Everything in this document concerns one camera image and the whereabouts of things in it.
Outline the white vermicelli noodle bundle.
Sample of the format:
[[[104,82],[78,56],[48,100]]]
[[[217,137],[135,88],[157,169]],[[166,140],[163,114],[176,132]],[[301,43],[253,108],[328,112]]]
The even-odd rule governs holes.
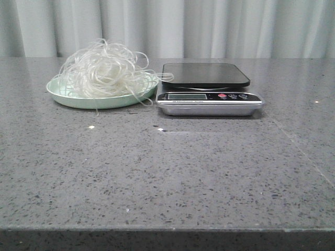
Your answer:
[[[99,98],[135,96],[145,83],[147,73],[157,76],[159,82],[174,78],[171,73],[157,73],[150,69],[145,53],[99,39],[69,56],[54,78],[81,97]],[[152,106],[153,101],[150,97],[138,104]]]

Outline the black digital kitchen scale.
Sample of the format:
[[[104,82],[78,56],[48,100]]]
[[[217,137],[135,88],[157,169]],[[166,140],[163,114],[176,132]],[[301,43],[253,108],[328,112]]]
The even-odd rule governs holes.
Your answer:
[[[172,116],[250,116],[264,105],[247,91],[249,78],[229,63],[167,63],[156,102]]]

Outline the light green round plate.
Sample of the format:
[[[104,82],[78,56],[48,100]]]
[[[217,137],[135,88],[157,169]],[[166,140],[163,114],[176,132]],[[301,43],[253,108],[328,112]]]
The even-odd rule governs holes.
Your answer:
[[[133,94],[119,95],[115,97],[81,97],[71,92],[70,88],[57,78],[52,79],[46,86],[54,101],[72,108],[79,109],[112,109],[126,107],[148,100],[155,92],[159,78],[147,73],[144,77],[145,83],[139,88],[139,92]]]

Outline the white pleated curtain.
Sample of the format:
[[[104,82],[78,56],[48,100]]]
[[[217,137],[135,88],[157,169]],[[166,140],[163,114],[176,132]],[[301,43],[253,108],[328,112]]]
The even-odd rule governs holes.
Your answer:
[[[1,1],[1,56],[99,38],[151,58],[333,58],[334,1]]]

